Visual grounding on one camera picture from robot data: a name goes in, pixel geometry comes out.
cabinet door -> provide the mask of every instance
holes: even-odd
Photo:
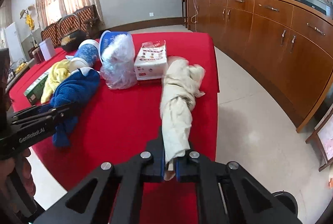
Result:
[[[272,83],[288,43],[290,28],[254,14],[244,58]]]
[[[189,30],[195,32],[195,8],[194,8],[194,1],[188,0],[188,25]]]
[[[209,4],[208,33],[212,37],[214,45],[223,51],[222,38],[224,37],[226,24],[226,7]]]
[[[227,8],[226,28],[222,46],[243,56],[244,48],[250,36],[253,13]]]
[[[305,118],[317,102],[333,69],[333,58],[304,36],[290,31],[278,67],[278,88]]]
[[[197,0],[198,16],[196,31],[207,33],[209,23],[209,2],[208,0]]]

framed picture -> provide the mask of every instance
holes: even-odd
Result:
[[[315,127],[315,131],[305,141],[313,140],[324,158],[324,164],[319,168],[322,171],[333,163],[333,105]]]
[[[12,81],[12,79],[15,77],[15,72],[13,69],[9,69],[8,73],[8,79],[7,79],[7,84]]]

metal screw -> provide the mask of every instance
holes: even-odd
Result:
[[[101,164],[101,169],[102,170],[108,170],[112,167],[110,162],[104,162],[103,164]]]
[[[150,152],[142,152],[142,153],[140,154],[141,158],[143,158],[143,159],[147,159],[147,158],[149,158],[151,155],[152,155],[152,154],[151,154]]]
[[[198,158],[200,156],[200,154],[198,152],[193,151],[193,152],[189,153],[189,156],[191,158]]]
[[[239,164],[237,162],[235,162],[235,161],[229,162],[228,166],[231,169],[238,169],[239,168]]]

wooden side table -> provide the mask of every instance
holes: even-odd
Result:
[[[183,17],[183,25],[187,28],[187,0],[181,0],[181,13]]]

wooden baseboard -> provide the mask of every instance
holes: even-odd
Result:
[[[132,31],[132,30],[137,30],[137,29],[153,28],[155,26],[182,25],[182,24],[184,24],[183,17],[172,17],[172,18],[145,20],[145,21],[134,22],[134,23],[129,23],[129,24],[125,24],[125,25],[117,25],[117,26],[114,26],[112,28],[108,28],[105,30]]]

